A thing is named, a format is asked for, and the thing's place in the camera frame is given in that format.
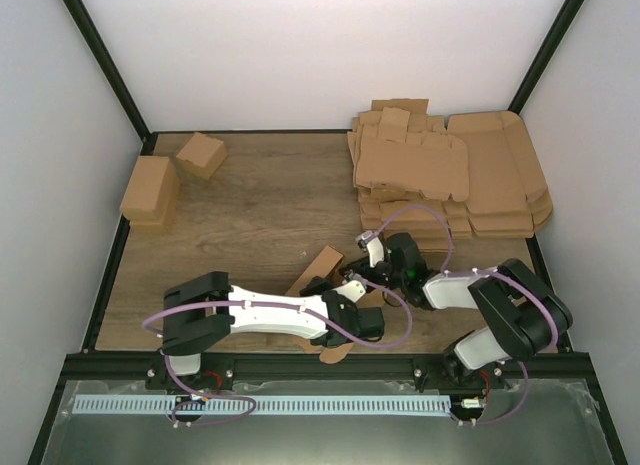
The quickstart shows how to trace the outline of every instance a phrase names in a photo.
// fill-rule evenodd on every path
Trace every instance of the black frame bar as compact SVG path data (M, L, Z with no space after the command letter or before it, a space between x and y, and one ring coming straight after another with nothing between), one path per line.
M565 0L542 46L536 54L522 83L520 84L509 110L520 113L544 73L549 61L569 29L573 19L585 0ZM125 110L143 143L141 155L151 155L158 139L158 133L150 133L140 111L124 83L111 55L82 0L63 0L73 17L87 45L94 54L100 68ZM345 130L254 130L226 131L225 133L343 133ZM125 249L129 232L128 221L121 218L109 254L102 283L98 290L95 306L83 341L83 353L67 355L55 387L49 409L42 423L34 445L30 464L41 463L51 433L54 419L62 399L65 384L70 380L146 380L147 370L157 363L155 352L99 352L95 343L109 302L118 266ZM536 237L527 240L534 270L545 283L551 286L549 273ZM626 458L611 420L609 410L600 389L588 354L572 351L566 334L559 342L560 351L571 352L558 355L539 355L529 362L532 378L584 379L591 396L600 405L598 418L606 435L607 443L616 464L626 464ZM413 380L416 364L429 364L442 360L441 354L389 354L389 355L348 355L343 361L326 365L314 355L302 354L206 354L212 360L231 363L234 379L248 381L304 380L304 379L387 379ZM505 378L520 377L520 369L515 364L505 364Z

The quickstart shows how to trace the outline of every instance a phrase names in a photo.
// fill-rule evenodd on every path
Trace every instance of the wooden table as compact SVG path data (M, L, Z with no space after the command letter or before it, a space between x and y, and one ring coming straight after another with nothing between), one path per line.
M156 155L173 156L190 134L162 134ZM143 331L143 319L162 309L166 289L212 270L227 271L232 283L282 294L325 245L362 256L352 165L344 134L229 133L229 158L211 181L179 170L182 179L173 231L131 231L111 293L98 350L154 350L160 340ZM531 266L523 239L458 240L450 268L489 267L516 257ZM431 267L444 254L427 255ZM384 306L385 341L399 338L406 316ZM482 327L470 310L413 309L410 339L393 352L437 353L470 330ZM300 351L290 337L240 334L218 351ZM376 353L356 346L352 353Z

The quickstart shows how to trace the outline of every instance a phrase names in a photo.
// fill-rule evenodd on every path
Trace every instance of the purple cable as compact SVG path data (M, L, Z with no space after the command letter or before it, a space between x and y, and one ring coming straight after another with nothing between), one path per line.
M169 357L168 356L164 357L164 365L165 365L165 367L167 367L167 372L169 373L169 376L175 382L175 384L178 385L182 390L184 390L185 392L187 392L189 394L197 395L199 397L204 397L204 398L208 398L208 399L212 399L212 400L236 400L236 401L240 401L240 402L249 403L249 410L245 410L244 412L239 413L238 415L234 415L234 416L229 417L229 418L224 418L222 420L215 420L215 421L211 421L211 422L202 422L202 423L194 422L194 423L191 424L192 427L205 427L205 426L209 426L209 425L223 425L225 423L235 422L236 420L240 420L243 417L251 415L255 411L256 407L258 406L258 402L256 402L251 397L243 397L241 395L214 395L212 393L201 392L200 390L195 390L195 389L189 387L188 385L186 385L182 380L180 380L178 378L178 375L176 375L175 370L171 366L171 362L169 361ZM181 407L185 407L185 406L187 406L187 404L191 404L191 403L195 403L195 401L194 400L189 400L188 402L180 403L173 409L173 411L171 412L171 420L173 421L173 423L178 423L178 419L176 417L176 413L178 412L178 410L180 410Z
M529 373L527 372L527 367L525 367L524 363L522 362L518 362L518 365L520 365L520 368L522 369L522 375L524 377L524 391L522 392L522 397L520 397L520 401L518 402L518 404L513 407L513 409L509 410L507 413L505 413L504 415L500 415L499 417L496 418L492 418L490 420L484 420L482 422L476 422L476 426L480 426L480 425L494 425L496 423L502 422L503 420L506 420L507 418L511 418L513 417L516 413L518 413L520 411L520 409L522 408L522 406L524 405L524 402L526 402L527 400L527 396L529 395L529 386L530 386L530 382L529 382ZM458 423L472 423L472 422L465 422L464 420L459 419L458 417L456 417L453 412L449 412L449 415L451 415L451 418L453 420L455 420Z
M398 300L400 305L402 305L402 308L404 308L405 311L407 312L407 329L404 332L404 335L402 335L402 337L400 337L395 342L391 342L391 343L372 343L372 342L367 342L366 340L362 340L362 339L356 337L355 335L352 335L351 333L347 332L340 325L332 322L331 320L329 320L328 318L322 316L321 314L319 314L318 312L316 312L314 310L305 309L305 310L303 310L303 312L308 314L308 315L311 315L314 318L317 318L318 320L323 321L329 327L334 329L339 334L347 337L352 342L357 343L359 345L363 345L365 347L377 348L379 350L385 350L385 349L394 348L394 347L397 347L398 345L403 344L407 340L407 338L409 338L409 335L411 334L411 330L413 328L413 316L411 315L411 309L409 308L409 305L407 305L407 302L405 302L397 293L395 293L392 290L389 290L386 287L382 287L382 286L377 285L375 283L371 283L371 282L365 280L362 277L357 277L356 279L358 281L360 281L365 287L370 286L371 288L375 288L377 290L382 290L384 293L386 293L388 295L391 295L393 298ZM153 333L161 335L162 334L161 330L151 326L151 324L153 322L155 322L156 320L160 320L161 318L166 318L166 317L168 317L170 315L175 315L176 313L187 312L187 311L190 311L190 310L201 310L201 309L204 309L204 308L216 308L216 307L242 307L244 305L245 305L244 301L199 302L199 303L190 303L190 304L187 304L187 305L179 305L177 307L169 308L168 310L163 310L162 312L158 312L155 315L150 316L144 322L142 322L142 328L144 328L145 330L147 330L149 332L153 332ZM285 309L285 310L293 310L293 311L296 311L296 312L300 310L300 306L299 305L293 305L293 304L290 304L290 303L251 302L251 306L252 307L266 307L266 308L282 308L282 309Z
M365 241L370 242L371 240L376 238L378 235L380 235L384 231L385 228L389 226L391 222L393 222L396 218L398 218L403 213L408 212L409 210L426 210L431 215L433 215L435 219L438 220L438 222L440 222L440 225L442 225L442 228L444 229L444 232L447 235L447 247L448 247L447 256L445 257L444 262L442 262L442 266L440 267L440 271L443 272L444 270L447 269L447 266L451 261L451 256L453 255L453 238L451 238L451 230L449 230L449 224L444 219L444 217L440 215L438 212L436 212L433 208L427 207L426 205L413 203L411 205L407 205L404 208L401 208L400 210L395 212L393 215L391 215L389 218L387 218L387 220L385 220L385 222L380 226L380 228L375 232L373 232L373 235L371 235Z
M552 350L556 348L556 345L558 344L558 326L554 322L553 317L549 313L549 310L546 309L546 307L542 304L542 302L538 300L538 298L533 293L531 293L529 290L527 290L525 287L520 285L518 282L516 282L512 278L507 277L506 275L503 275L499 272L494 272L492 270L478 270L477 274L481 276L491 275L492 277L495 277L498 280L503 281L510 287L515 288L521 294L527 297L529 301L533 303L533 305L535 305L538 311L542 314L542 316L547 322L547 325L549 326L549 329L551 330L551 341L549 342L549 345L547 346L546 350ZM445 275L448 277L472 277L476 275L476 272L445 272Z

